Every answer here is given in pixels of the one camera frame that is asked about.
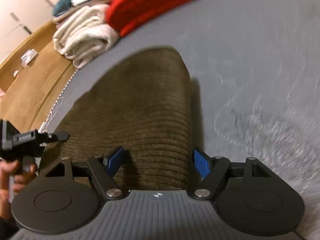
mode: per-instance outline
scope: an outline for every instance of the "metal rivet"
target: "metal rivet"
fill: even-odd
[[[107,191],[109,197],[119,197],[122,194],[122,191],[118,188],[112,188]]]
[[[210,191],[204,188],[200,188],[195,191],[195,195],[197,197],[207,197],[210,195]]]

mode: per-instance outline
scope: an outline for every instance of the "gray textured platform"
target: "gray textured platform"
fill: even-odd
[[[41,236],[22,229],[12,240],[301,240],[295,233],[250,236],[226,225],[208,201],[191,199],[184,190],[159,193],[132,191],[109,201],[92,222],[70,233]]]
[[[191,77],[194,145],[257,156],[306,202],[299,228],[320,239],[320,0],[196,0],[149,22],[80,70],[49,126],[116,62],[172,45]]]

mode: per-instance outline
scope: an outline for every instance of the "red pillow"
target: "red pillow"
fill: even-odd
[[[106,11],[107,23],[126,36],[148,20],[190,0],[113,0]]]

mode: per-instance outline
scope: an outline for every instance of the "compass symbol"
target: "compass symbol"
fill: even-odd
[[[157,192],[157,193],[155,193],[155,194],[153,194],[156,198],[160,198],[160,197],[162,197],[162,196],[164,196],[162,193],[160,193],[160,192]]]

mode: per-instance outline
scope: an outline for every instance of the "blue lever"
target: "blue lever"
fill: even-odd
[[[192,151],[192,161],[197,171],[204,179],[212,168],[212,158],[198,148],[194,148]]]
[[[103,164],[106,167],[106,172],[113,177],[122,163],[124,162],[125,150],[122,146],[118,146],[103,158]]]

